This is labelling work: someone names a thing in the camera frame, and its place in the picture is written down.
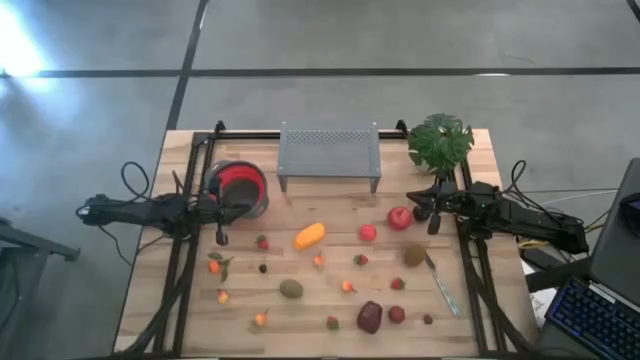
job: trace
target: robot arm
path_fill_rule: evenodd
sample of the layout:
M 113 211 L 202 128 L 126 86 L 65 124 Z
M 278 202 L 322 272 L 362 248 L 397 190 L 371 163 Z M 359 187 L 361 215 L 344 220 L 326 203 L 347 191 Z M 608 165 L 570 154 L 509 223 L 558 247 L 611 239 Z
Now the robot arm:
M 431 218 L 430 233 L 437 233 L 438 214 L 446 212 L 462 220 L 471 238 L 490 239 L 493 232 L 504 232 L 549 241 L 571 254 L 589 251 L 584 227 L 578 219 L 524 208 L 503 197 L 497 187 L 483 182 L 473 183 L 467 191 L 458 191 L 453 182 L 442 182 L 423 191 L 407 193 L 407 197 L 417 204 L 413 210 L 416 220 Z

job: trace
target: red apple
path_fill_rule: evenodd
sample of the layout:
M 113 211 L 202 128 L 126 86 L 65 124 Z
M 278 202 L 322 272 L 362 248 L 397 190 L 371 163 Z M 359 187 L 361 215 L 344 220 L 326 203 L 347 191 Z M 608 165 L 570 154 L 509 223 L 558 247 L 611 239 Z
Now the red apple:
M 412 220 L 413 215 L 411 215 L 411 211 L 403 206 L 394 207 L 387 215 L 387 221 L 393 230 L 404 230 L 408 228 Z
M 360 227 L 360 239 L 364 241 L 373 241 L 376 239 L 378 231 L 376 227 L 371 224 L 362 225 Z

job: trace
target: gray floor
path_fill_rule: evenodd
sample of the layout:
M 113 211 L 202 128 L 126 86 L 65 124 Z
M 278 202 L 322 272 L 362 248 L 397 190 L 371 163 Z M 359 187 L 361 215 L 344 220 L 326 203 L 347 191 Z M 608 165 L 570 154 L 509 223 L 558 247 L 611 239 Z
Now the gray floor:
M 0 0 L 0 49 L 11 49 L 0 52 L 0 65 L 180 69 L 197 5 Z M 624 0 L 211 0 L 193 67 L 640 66 L 639 35 Z M 0 216 L 82 248 L 78 262 L 50 260 L 16 359 L 109 352 L 129 269 L 73 210 L 98 192 L 128 197 L 118 173 L 127 160 L 154 171 L 177 82 L 0 79 Z M 640 155 L 639 89 L 640 75 L 198 78 L 188 83 L 177 127 L 391 127 L 447 112 L 491 130 L 504 183 L 526 159 L 521 188 L 548 202 L 618 186 Z M 549 206 L 590 222 L 612 199 Z M 140 229 L 109 229 L 131 258 Z

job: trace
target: blue keyboard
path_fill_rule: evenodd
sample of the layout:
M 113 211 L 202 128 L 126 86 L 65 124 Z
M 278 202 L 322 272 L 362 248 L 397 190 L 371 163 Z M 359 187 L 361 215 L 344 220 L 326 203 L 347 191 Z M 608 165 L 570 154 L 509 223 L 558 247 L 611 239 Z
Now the blue keyboard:
M 640 360 L 640 314 L 576 279 L 558 291 L 545 317 L 600 357 Z

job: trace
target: green leaves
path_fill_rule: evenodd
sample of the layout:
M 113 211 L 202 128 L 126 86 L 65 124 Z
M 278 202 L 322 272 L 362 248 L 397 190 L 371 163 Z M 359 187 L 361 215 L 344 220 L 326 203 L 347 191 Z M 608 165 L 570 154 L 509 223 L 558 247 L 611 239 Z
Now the green leaves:
M 422 164 L 422 156 L 420 156 L 420 153 L 416 151 L 409 151 L 409 157 L 416 166 L 420 166 Z
M 210 259 L 216 260 L 220 264 L 220 267 L 222 268 L 222 271 L 220 272 L 220 282 L 224 282 L 225 280 L 227 280 L 227 277 L 229 277 L 229 265 L 231 265 L 231 260 L 233 259 L 233 256 L 226 260 L 224 260 L 222 255 L 217 252 L 210 252 L 208 256 Z
M 429 169 L 453 170 L 464 160 L 474 144 L 471 126 L 447 114 L 428 116 L 409 135 L 409 157 L 416 165 L 426 162 Z
M 218 261 L 222 260 L 222 255 L 220 255 L 220 253 L 217 253 L 217 252 L 210 252 L 208 256 L 209 256 L 209 259 L 212 259 L 212 260 L 218 260 Z

